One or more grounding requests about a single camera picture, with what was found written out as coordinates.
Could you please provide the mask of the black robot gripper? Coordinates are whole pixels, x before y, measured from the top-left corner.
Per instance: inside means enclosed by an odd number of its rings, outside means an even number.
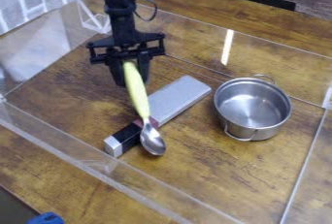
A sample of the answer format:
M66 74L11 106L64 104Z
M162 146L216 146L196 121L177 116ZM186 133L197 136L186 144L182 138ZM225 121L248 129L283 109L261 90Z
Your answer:
M165 54L163 33L137 29L135 11L105 9L109 14L111 35L87 44L90 61L109 67L114 82L125 86L125 71L121 60L138 58L138 70L143 82L149 80L150 59Z

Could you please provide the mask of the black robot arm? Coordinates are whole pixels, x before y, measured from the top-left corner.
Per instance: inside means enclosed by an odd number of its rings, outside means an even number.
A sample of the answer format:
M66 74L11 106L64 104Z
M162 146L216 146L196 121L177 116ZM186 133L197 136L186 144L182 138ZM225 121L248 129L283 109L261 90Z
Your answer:
M165 34L137 30L137 0L105 0L103 10L110 19L111 35L87 44L90 61L93 64L103 63L114 82L125 86L123 64L133 59L143 81L147 81L150 60L165 54Z

